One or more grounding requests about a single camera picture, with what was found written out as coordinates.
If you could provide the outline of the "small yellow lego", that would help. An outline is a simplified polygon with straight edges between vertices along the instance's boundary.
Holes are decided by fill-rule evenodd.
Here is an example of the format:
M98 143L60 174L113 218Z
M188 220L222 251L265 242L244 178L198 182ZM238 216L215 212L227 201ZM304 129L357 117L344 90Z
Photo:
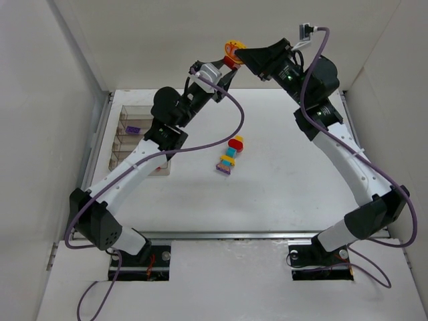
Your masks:
M237 57L236 51L239 49L246 49L246 48L247 48L246 45L236 40L229 40L224 45L225 55L237 64L240 64L241 60Z

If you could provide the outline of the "red rounded lego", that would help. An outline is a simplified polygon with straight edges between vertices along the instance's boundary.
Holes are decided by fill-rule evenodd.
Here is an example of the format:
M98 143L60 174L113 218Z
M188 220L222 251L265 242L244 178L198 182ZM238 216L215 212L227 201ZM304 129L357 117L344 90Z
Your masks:
M242 141L232 138L228 141L229 148L233 148L237 151L237 153L240 153L244 150L244 144Z

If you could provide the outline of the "yellow lego plate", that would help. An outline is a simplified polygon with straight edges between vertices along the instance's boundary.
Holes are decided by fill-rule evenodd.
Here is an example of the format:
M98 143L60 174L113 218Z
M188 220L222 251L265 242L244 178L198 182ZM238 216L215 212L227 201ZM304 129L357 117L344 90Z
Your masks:
M235 159L233 157L230 157L227 155L221 155L220 161L225 166L228 166L228 167L234 167L235 166Z

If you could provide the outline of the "purple tan lego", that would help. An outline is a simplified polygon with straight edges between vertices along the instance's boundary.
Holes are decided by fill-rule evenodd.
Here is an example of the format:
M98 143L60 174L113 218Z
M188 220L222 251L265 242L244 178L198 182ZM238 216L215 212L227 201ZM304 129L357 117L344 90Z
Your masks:
M231 174L231 166L224 164L223 162L217 163L215 169L223 174L230 175Z

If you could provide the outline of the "purple lego plate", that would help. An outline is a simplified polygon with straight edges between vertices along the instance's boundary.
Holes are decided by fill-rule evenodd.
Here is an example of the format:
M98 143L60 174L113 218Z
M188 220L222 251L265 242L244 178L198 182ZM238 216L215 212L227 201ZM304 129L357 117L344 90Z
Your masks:
M125 132L127 134L135 134L135 135L139 135L141 131L141 128L139 127L135 127L135 126L127 126L125 129Z

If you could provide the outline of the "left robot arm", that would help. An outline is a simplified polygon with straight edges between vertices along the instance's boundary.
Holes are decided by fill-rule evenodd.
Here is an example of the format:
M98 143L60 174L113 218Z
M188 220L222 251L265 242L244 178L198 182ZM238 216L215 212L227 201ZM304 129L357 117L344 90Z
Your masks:
M91 247L112 249L143 261L151 242L135 229L123 227L116 219L127 196L149 174L166 164L175 154L186 152L188 135L183 128L210 100L220 102L228 95L239 64L224 57L216 62L195 62L183 92L172 87L156 91L151 108L152 123L135 149L106 177L87 190L70 195L70 216L66 229L83 235Z

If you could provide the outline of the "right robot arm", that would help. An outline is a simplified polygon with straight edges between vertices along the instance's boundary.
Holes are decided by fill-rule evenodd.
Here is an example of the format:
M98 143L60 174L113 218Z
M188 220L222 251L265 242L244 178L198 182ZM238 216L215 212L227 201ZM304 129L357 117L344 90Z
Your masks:
M395 222L409 192L374 169L331 104L329 96L339 85L336 66L319 55L303 70L292 61L294 51L286 39L269 47L237 49L235 55L261 80L275 80L299 104L294 113L299 129L330 159L358 205L310 244L290 246L292 266L329 265L349 243Z

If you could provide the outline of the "clear bin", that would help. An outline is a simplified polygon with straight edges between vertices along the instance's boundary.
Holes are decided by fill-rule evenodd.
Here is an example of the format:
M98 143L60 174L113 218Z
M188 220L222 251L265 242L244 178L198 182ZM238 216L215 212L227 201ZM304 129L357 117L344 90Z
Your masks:
M128 168L132 168L135 164L144 159L148 155L152 155L154 153L159 152L158 149L154 151L149 150L133 150L133 151L125 151L125 152L117 152L113 151L110 155L110 160L108 163L108 169L113 171L120 167L123 171ZM171 173L171 162L167 161L162 165L157 166L149 175L151 177L154 176L168 176Z
M143 134L123 134L116 135L112 143L112 151L124 152L132 151L136 148L139 142L144 138Z
M120 112L120 119L131 121L131 120L152 120L153 115L151 114L152 106L137 106L123 105Z
M152 125L152 119L119 120L117 135L143 135Z

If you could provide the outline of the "aluminium rail front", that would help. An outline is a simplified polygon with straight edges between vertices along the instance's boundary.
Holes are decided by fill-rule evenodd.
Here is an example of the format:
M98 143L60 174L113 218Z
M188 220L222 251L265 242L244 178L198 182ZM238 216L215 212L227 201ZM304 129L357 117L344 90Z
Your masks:
M145 231L142 234L149 239L171 240L310 239L318 234L318 231Z

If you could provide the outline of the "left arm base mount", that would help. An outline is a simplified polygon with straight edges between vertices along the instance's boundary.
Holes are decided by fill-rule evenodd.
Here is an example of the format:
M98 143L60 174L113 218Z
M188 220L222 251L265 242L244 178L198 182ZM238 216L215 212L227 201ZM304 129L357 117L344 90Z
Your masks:
M170 276L171 243L155 242L151 246L146 259L141 262L134 256L121 251L122 265L119 269L117 281L122 282L167 282ZM118 270L118 256L110 258L108 280L114 279Z

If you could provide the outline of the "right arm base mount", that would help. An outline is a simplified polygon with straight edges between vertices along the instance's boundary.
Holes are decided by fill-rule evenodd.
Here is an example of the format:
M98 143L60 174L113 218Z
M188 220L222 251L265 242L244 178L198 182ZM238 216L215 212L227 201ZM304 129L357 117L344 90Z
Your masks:
M354 280L346 246L325 252L314 245L291 244L288 251L286 261L294 281Z

